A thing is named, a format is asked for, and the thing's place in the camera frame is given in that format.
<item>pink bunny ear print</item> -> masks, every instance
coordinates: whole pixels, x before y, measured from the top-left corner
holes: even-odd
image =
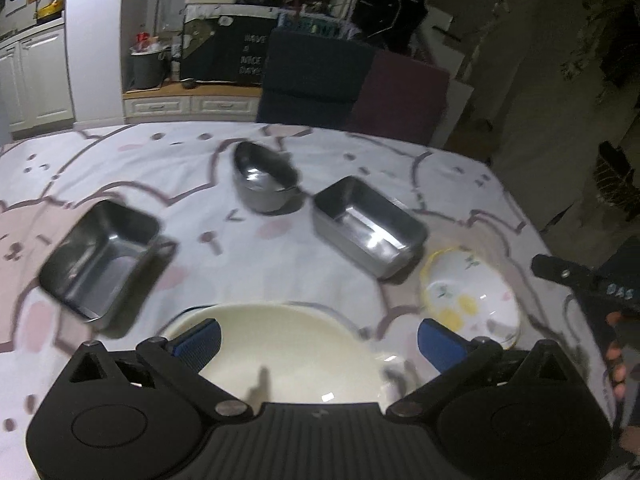
[[[57,325],[56,307],[47,301],[23,306],[16,333],[17,350],[38,353],[51,345]]]

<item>metal container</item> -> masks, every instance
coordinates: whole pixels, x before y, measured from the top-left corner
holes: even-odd
[[[298,172],[288,160],[253,142],[236,146],[234,183],[242,201],[258,213],[279,211],[300,194]]]
[[[316,232],[379,279],[390,278],[420,253],[427,228],[398,203],[355,176],[314,198]]]
[[[96,330],[106,328],[149,260],[160,224],[110,200],[98,202],[40,269],[40,286]]]

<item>stainless steel tray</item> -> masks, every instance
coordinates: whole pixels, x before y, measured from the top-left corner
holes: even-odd
[[[379,279],[390,278],[422,251],[427,228],[355,176],[314,198],[319,235]]]
[[[159,232],[152,216],[98,202],[44,263],[40,286],[97,330],[106,328],[151,257]]]

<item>pink blush spot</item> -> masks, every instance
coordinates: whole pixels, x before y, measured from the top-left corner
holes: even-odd
[[[169,267],[158,281],[156,290],[169,290],[170,288],[174,288],[184,282],[188,275],[189,273],[184,267]]]
[[[142,148],[144,144],[124,144],[118,148],[119,152],[128,152],[129,150],[136,150]]]
[[[18,329],[24,335],[24,347],[34,354],[40,352],[53,326],[52,305],[45,301],[32,304],[23,324]]]
[[[280,238],[291,230],[291,220],[288,218],[277,218],[264,224],[256,236],[262,240],[273,240],[274,238]]]

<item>finger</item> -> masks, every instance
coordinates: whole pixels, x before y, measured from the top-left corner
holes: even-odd
[[[616,369],[613,371],[613,380],[617,383],[621,383],[622,381],[625,380],[626,377],[626,366],[625,365],[619,365],[616,367]]]
[[[621,312],[611,312],[610,314],[607,314],[607,323],[609,323],[611,326],[616,326],[621,318]]]
[[[613,388],[613,394],[615,395],[617,400],[622,400],[625,398],[625,385],[624,384],[616,384],[616,387]]]
[[[615,361],[616,359],[620,359],[621,356],[622,351],[620,350],[620,347],[616,343],[611,343],[607,350],[607,354],[605,355],[607,361]]]

